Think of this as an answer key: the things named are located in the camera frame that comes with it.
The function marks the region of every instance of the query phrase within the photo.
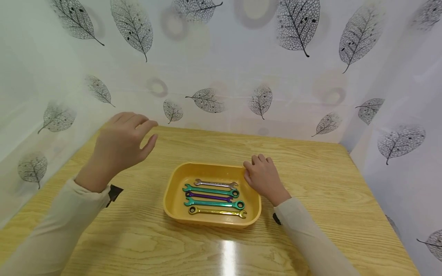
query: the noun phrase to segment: yellow tray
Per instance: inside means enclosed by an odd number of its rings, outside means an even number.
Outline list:
[[[169,179],[169,184],[164,193],[163,208],[166,214],[181,223],[194,223],[209,226],[245,228],[254,223],[261,214],[261,197],[252,189],[244,179],[245,169],[240,166],[226,166],[202,163],[184,163],[178,166]],[[193,184],[199,178],[208,182],[238,183],[237,189],[240,192],[238,198],[232,202],[242,200],[245,203],[244,210],[247,212],[246,218],[238,216],[227,216],[217,214],[189,214],[189,207],[184,205],[187,202],[183,188],[184,184]],[[207,200],[204,198],[194,198],[196,200]],[[226,211],[237,211],[227,207],[197,206],[199,208],[217,209]]]

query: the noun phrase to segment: black clip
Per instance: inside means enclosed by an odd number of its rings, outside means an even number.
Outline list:
[[[114,185],[110,185],[110,191],[108,193],[110,201],[109,203],[106,205],[106,208],[111,204],[112,201],[115,201],[117,199],[117,197],[119,196],[119,194],[124,191],[124,189],[121,189],[120,187],[114,186]]]

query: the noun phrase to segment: right hand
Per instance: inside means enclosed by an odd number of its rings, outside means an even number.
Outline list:
[[[262,154],[251,157],[251,163],[244,161],[246,172],[244,178],[247,183],[261,196],[267,198],[273,206],[291,198],[279,179],[278,170],[270,157]]]
[[[140,148],[156,121],[133,112],[113,116],[101,130],[89,162],[81,169],[75,182],[91,192],[102,192],[111,179],[122,170],[145,160],[155,147],[158,135],[150,136]]]

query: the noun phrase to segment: sleeve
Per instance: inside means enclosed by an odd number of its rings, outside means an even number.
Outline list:
[[[83,231],[109,203],[110,187],[92,193],[68,180],[46,217],[0,268],[2,276],[58,276]]]
[[[306,259],[313,275],[360,275],[313,221],[298,199],[291,198],[274,210],[287,235]]]

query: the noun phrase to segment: table surface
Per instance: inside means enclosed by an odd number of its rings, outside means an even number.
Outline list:
[[[310,275],[263,199],[245,229],[180,224],[163,211],[173,170],[184,162],[241,165],[274,160],[281,180],[361,275],[418,275],[370,189],[338,144],[158,127],[146,161],[114,178],[124,189],[86,229],[63,275]],[[43,218],[66,179],[93,151],[93,136],[0,231],[3,263]]]

